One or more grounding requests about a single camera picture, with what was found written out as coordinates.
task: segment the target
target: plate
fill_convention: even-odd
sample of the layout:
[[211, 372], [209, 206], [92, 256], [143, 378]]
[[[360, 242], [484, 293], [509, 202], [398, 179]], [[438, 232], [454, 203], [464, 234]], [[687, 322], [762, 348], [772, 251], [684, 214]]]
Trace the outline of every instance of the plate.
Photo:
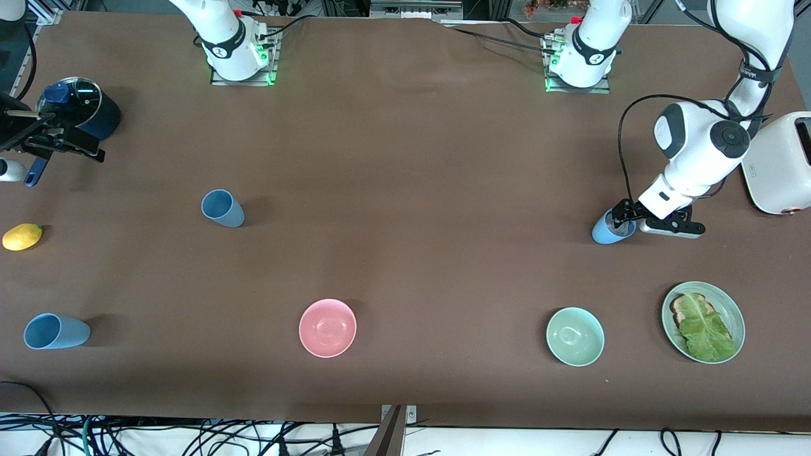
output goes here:
[[[679, 327], [676, 326], [676, 318], [673, 316], [673, 311], [670, 305], [680, 295], [685, 293], [698, 293], [707, 298], [707, 302], [712, 304], [715, 311], [721, 316], [721, 321], [727, 326], [729, 333], [732, 335], [732, 341], [737, 346], [737, 350], [729, 358], [723, 361], [701, 361], [700, 359], [692, 356], [687, 352], [687, 342], [684, 341]], [[729, 297], [723, 290], [715, 285], [710, 285], [704, 282], [685, 282], [673, 287], [670, 293], [664, 299], [662, 304], [662, 326], [664, 333], [673, 346], [678, 349], [684, 356], [704, 364], [722, 364], [726, 363], [732, 358], [735, 358], [740, 353], [741, 347], [744, 346], [746, 339], [746, 327], [744, 325], [744, 316], [741, 315], [738, 305]]]

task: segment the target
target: yellow lemon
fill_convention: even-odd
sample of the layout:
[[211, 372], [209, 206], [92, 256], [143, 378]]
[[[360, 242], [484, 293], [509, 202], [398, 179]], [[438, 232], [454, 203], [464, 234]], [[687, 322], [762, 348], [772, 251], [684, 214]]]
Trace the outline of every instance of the yellow lemon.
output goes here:
[[8, 230], [2, 236], [2, 245], [14, 252], [33, 247], [42, 238], [42, 227], [33, 223], [24, 223]]

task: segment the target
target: bread slice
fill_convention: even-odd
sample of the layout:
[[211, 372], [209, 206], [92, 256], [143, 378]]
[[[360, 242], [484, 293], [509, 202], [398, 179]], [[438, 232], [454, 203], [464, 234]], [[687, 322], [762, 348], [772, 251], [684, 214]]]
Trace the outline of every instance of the bread slice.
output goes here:
[[[707, 302], [706, 296], [704, 296], [704, 295], [702, 295], [700, 293], [693, 293], [693, 294], [697, 296], [698, 302], [702, 306], [704, 306], [707, 313], [717, 312], [715, 310], [715, 308], [712, 307], [712, 304]], [[681, 304], [682, 304], [682, 302], [684, 301], [685, 298], [686, 298], [685, 295], [681, 295], [678, 298], [674, 299], [673, 303], [670, 305], [670, 310], [673, 312], [673, 316], [676, 319], [676, 325], [677, 326], [681, 325], [681, 322], [684, 321], [685, 318], [687, 318], [687, 316], [684, 314], [684, 312], [682, 311], [682, 308], [681, 308]], [[729, 330], [727, 331], [727, 337], [732, 339], [732, 334], [729, 333]]]

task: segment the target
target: light green bowl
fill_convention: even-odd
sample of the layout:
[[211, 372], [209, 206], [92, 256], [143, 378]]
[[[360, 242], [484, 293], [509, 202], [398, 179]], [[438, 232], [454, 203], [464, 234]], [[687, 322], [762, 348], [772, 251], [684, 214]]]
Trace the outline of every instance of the light green bowl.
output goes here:
[[582, 368], [600, 357], [606, 338], [603, 327], [591, 312], [581, 308], [565, 308], [549, 320], [547, 345], [560, 361]]
[[[673, 301], [685, 293], [699, 293], [704, 295], [707, 298], [707, 302], [712, 304], [715, 311], [720, 314], [721, 321], [727, 326], [730, 335], [732, 335], [732, 341], [737, 346], [737, 350], [735, 350], [732, 356], [723, 361], [709, 362], [701, 361], [687, 352], [687, 342], [684, 341], [684, 337], [682, 337], [681, 332], [679, 332], [679, 327], [676, 326], [676, 318], [673, 316], [673, 311], [670, 309], [670, 305]], [[737, 304], [735, 304], [735, 301], [717, 286], [704, 282], [685, 282], [674, 286], [673, 289], [670, 290], [670, 293], [668, 293], [664, 299], [664, 304], [662, 304], [662, 326], [664, 327], [664, 333], [667, 334], [667, 338], [670, 339], [670, 342], [673, 343], [675, 348], [693, 361], [704, 364], [721, 364], [735, 358], [735, 356], [740, 353], [740, 348], [744, 346], [744, 340], [746, 339], [744, 316], [740, 314], [740, 309]]]

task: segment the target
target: white toaster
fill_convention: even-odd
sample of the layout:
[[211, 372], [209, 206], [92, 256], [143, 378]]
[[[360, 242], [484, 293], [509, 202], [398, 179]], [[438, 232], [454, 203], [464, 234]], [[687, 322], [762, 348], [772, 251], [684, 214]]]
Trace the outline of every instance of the white toaster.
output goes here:
[[741, 166], [754, 204], [790, 214], [811, 206], [811, 112], [786, 114], [755, 135]]

